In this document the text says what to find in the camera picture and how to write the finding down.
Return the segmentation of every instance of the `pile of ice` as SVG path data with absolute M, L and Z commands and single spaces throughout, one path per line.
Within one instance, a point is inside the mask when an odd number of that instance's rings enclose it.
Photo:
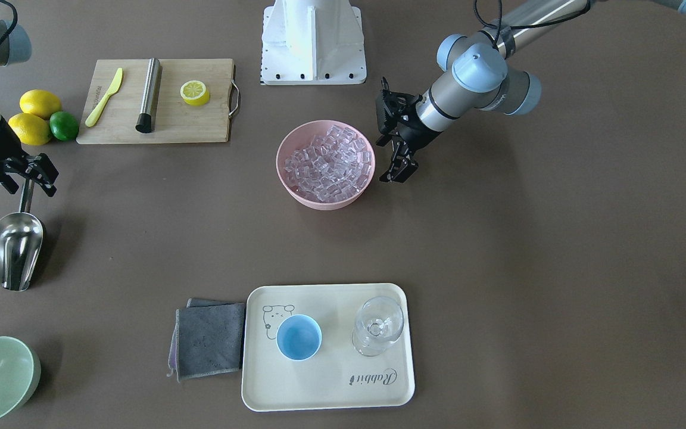
M 339 203 L 367 185 L 371 164 L 367 143 L 356 131 L 333 125 L 285 160 L 285 178 L 308 201 Z

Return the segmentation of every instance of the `wooden cutting board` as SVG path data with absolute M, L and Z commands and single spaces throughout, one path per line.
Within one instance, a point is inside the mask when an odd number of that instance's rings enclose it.
M 155 129 L 140 133 L 134 127 L 147 79 L 147 60 L 98 60 L 79 125 L 80 144 L 159 144 L 217 143 L 229 140 L 229 97 L 232 94 L 234 61 L 160 60 L 161 80 L 158 93 Z M 97 124 L 84 122 L 109 87 L 118 67 L 123 81 L 118 93 L 111 96 Z M 179 95 L 189 80 L 204 82 L 210 101 L 190 106 Z

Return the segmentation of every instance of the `folded cloth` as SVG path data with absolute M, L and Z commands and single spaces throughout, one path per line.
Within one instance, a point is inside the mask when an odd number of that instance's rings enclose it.
M 189 299 L 176 311 L 169 376 L 177 380 L 234 372 L 242 361 L 245 304 Z

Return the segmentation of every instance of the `brown table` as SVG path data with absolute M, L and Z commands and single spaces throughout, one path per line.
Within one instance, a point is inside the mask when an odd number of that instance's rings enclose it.
M 599 3 L 511 60 L 544 85 L 531 114 L 471 112 L 406 184 L 317 212 L 277 180 L 283 136 L 336 119 L 375 139 L 379 77 L 424 91 L 443 38 L 479 25 L 471 2 L 354 2 L 365 84 L 266 87 L 271 4 L 16 3 L 33 57 L 0 67 L 5 117 L 34 88 L 79 115 L 95 61 L 122 58 L 233 58 L 242 108 L 228 144 L 42 148 L 60 170 L 33 199 L 48 241 L 30 290 L 0 288 L 0 335 L 43 378 L 0 427 L 686 428 L 686 16 Z M 0 187 L 0 217 L 16 207 Z M 187 298 L 344 282 L 406 292 L 407 405 L 259 414 L 239 372 L 166 378 Z

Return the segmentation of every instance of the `pink bowl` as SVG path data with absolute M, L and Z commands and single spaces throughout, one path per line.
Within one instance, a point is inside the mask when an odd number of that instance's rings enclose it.
M 285 160 L 293 155 L 294 150 L 303 149 L 304 147 L 310 145 L 315 135 L 327 134 L 327 130 L 329 130 L 333 125 L 338 125 L 338 127 L 341 128 L 351 128 L 351 130 L 356 132 L 360 139 L 367 143 L 367 151 L 370 153 L 370 159 L 372 160 L 370 164 L 370 174 L 367 176 L 367 182 L 364 183 L 364 187 L 362 187 L 359 192 L 355 193 L 354 196 L 349 199 L 339 201 L 338 203 L 317 203 L 316 201 L 308 201 L 297 194 L 297 186 L 289 186 L 286 182 L 284 174 Z M 282 182 L 282 185 L 285 187 L 285 189 L 288 190 L 291 195 L 293 195 L 293 198 L 298 200 L 298 203 L 303 204 L 303 206 L 312 207 L 312 209 L 316 210 L 335 210 L 353 203 L 354 200 L 359 198 L 359 195 L 361 195 L 362 192 L 364 192 L 364 190 L 370 185 L 374 174 L 375 153 L 374 150 L 372 150 L 372 145 L 370 144 L 369 139 L 367 139 L 359 130 L 351 127 L 351 125 L 338 122 L 337 120 L 314 120 L 313 122 L 307 122 L 297 127 L 295 130 L 292 130 L 287 136 L 285 136 L 280 144 L 280 148 L 277 151 L 277 175 L 280 176 L 280 182 Z

